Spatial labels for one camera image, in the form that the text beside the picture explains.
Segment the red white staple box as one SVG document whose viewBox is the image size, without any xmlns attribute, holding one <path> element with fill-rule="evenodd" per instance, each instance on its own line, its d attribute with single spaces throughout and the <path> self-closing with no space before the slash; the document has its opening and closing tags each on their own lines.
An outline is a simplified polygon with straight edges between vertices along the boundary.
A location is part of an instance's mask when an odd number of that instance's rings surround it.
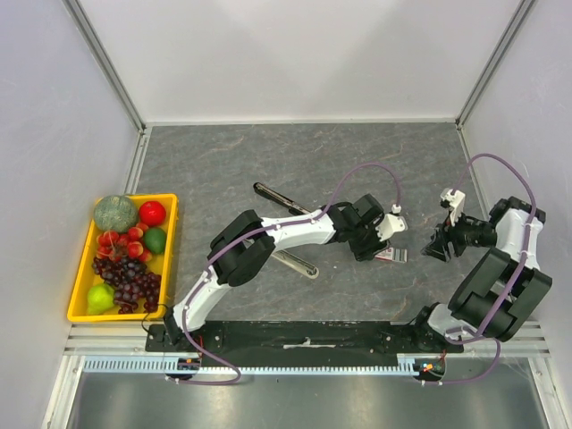
<svg viewBox="0 0 572 429">
<path fill-rule="evenodd" d="M 389 247 L 376 253 L 374 258 L 387 262 L 407 263 L 408 251 L 404 248 Z"/>
</svg>

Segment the silver and black stapler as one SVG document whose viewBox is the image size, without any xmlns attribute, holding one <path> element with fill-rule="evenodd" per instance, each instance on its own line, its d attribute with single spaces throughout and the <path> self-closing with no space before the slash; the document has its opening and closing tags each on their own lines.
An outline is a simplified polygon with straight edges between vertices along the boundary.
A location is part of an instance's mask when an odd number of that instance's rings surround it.
<svg viewBox="0 0 572 429">
<path fill-rule="evenodd" d="M 288 266 L 295 272 L 307 277 L 308 279 L 316 279 L 320 274 L 317 266 L 308 263 L 304 259 L 294 256 L 286 250 L 274 252 L 272 254 L 272 258 Z"/>
</svg>

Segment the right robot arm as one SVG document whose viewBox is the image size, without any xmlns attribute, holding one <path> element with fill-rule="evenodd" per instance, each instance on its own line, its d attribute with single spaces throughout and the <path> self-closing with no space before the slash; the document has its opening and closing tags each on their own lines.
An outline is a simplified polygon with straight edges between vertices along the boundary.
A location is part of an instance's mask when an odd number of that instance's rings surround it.
<svg viewBox="0 0 572 429">
<path fill-rule="evenodd" d="M 487 220 L 460 214 L 434 228 L 422 253 L 443 262 L 469 248 L 485 253 L 446 304 L 423 307 L 409 329 L 411 345 L 430 351 L 439 343 L 460 347 L 482 338 L 510 340 L 552 286 L 536 258 L 546 221 L 543 210 L 516 198 L 502 198 Z"/>
</svg>

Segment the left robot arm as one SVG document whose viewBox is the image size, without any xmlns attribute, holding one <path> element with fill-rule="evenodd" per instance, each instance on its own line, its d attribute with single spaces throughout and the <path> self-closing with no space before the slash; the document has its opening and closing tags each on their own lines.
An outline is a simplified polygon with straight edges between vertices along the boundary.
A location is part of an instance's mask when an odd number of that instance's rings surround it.
<svg viewBox="0 0 572 429">
<path fill-rule="evenodd" d="M 238 215 L 210 244 L 206 267 L 190 291 L 164 315 L 165 341 L 186 351 L 196 330 L 232 288 L 254 279 L 276 252 L 306 245 L 347 243 L 358 262 L 372 260 L 390 246 L 390 238 L 407 229 L 400 207 L 389 213 L 370 194 L 357 202 L 327 205 L 307 214 L 283 218 Z"/>
</svg>

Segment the green avocado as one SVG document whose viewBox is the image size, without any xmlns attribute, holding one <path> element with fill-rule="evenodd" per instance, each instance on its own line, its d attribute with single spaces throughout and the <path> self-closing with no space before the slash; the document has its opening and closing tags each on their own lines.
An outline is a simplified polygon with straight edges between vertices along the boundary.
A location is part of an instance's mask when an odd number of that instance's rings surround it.
<svg viewBox="0 0 572 429">
<path fill-rule="evenodd" d="M 158 227 L 149 228 L 143 236 L 145 246 L 154 255 L 161 255 L 166 248 L 167 234 Z"/>
</svg>

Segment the red apple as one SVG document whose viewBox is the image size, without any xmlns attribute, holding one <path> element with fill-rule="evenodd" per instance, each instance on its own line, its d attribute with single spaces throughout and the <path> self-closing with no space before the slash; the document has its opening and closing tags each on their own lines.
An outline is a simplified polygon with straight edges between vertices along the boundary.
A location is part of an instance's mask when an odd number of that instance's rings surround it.
<svg viewBox="0 0 572 429">
<path fill-rule="evenodd" d="M 166 219 L 165 207 L 156 200 L 143 203 L 139 208 L 139 219 L 149 227 L 161 225 Z"/>
</svg>

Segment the peach fruit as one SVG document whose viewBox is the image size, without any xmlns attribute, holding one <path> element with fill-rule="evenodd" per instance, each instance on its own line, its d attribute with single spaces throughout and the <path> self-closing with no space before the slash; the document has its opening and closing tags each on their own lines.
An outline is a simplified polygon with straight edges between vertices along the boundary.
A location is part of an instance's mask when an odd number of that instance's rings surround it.
<svg viewBox="0 0 572 429">
<path fill-rule="evenodd" d="M 144 243 L 144 235 L 148 227 L 144 223 L 137 223 L 128 229 L 127 255 L 129 258 L 138 259 L 140 262 L 149 262 L 152 253 Z"/>
</svg>

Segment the purple grape bunch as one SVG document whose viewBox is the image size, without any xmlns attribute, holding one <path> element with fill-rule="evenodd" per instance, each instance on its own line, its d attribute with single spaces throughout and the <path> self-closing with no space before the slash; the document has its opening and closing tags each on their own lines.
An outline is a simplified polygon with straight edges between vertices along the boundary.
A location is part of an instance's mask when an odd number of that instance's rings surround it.
<svg viewBox="0 0 572 429">
<path fill-rule="evenodd" d="M 113 310 L 119 315 L 138 311 L 150 314 L 160 307 L 162 277 L 144 262 L 128 257 L 117 262 L 94 257 L 91 268 L 99 283 L 105 282 L 115 290 L 114 307 L 105 313 Z"/>
</svg>

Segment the green striped melon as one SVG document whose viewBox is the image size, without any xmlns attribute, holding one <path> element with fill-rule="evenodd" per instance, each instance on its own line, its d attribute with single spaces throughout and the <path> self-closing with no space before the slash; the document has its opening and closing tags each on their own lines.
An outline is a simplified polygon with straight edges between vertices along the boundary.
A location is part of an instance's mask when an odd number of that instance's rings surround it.
<svg viewBox="0 0 572 429">
<path fill-rule="evenodd" d="M 138 209 L 128 197 L 110 195 L 101 198 L 93 210 L 96 227 L 101 231 L 125 233 L 138 221 Z"/>
</svg>

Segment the red cherry tomato cluster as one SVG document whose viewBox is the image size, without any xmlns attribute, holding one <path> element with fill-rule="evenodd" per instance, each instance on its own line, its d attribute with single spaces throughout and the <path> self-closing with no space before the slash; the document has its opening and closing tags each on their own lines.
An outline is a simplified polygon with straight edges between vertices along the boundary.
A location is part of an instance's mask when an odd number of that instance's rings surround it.
<svg viewBox="0 0 572 429">
<path fill-rule="evenodd" d="M 105 231 L 96 238 L 96 256 L 100 259 L 119 261 L 127 255 L 127 247 L 130 243 L 129 236 L 117 231 Z"/>
</svg>

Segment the green pear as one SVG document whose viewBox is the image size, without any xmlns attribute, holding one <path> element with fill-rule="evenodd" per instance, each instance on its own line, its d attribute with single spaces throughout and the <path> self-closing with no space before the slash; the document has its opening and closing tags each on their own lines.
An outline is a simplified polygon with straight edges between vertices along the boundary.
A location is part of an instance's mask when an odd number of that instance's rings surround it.
<svg viewBox="0 0 572 429">
<path fill-rule="evenodd" d="M 105 282 L 93 285 L 87 295 L 88 315 L 101 315 L 113 308 L 114 293 L 114 288 Z"/>
</svg>

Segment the yellow plastic bin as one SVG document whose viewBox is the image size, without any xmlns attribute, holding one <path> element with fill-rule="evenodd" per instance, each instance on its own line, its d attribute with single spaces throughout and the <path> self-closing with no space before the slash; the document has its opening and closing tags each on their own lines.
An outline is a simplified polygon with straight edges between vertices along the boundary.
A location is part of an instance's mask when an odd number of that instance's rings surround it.
<svg viewBox="0 0 572 429">
<path fill-rule="evenodd" d="M 93 209 L 67 318 L 72 323 L 157 319 L 170 300 L 178 198 L 110 195 Z"/>
</svg>

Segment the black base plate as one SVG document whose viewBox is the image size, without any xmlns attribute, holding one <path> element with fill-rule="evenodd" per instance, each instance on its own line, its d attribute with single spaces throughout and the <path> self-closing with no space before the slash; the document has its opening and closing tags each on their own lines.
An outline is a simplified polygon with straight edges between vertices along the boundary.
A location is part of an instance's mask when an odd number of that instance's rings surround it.
<svg viewBox="0 0 572 429">
<path fill-rule="evenodd" d="M 339 349 L 385 355 L 464 351 L 463 346 L 447 342 L 420 323 L 208 321 L 190 336 L 199 346 L 226 358 L 231 352 L 248 349 Z"/>
</svg>

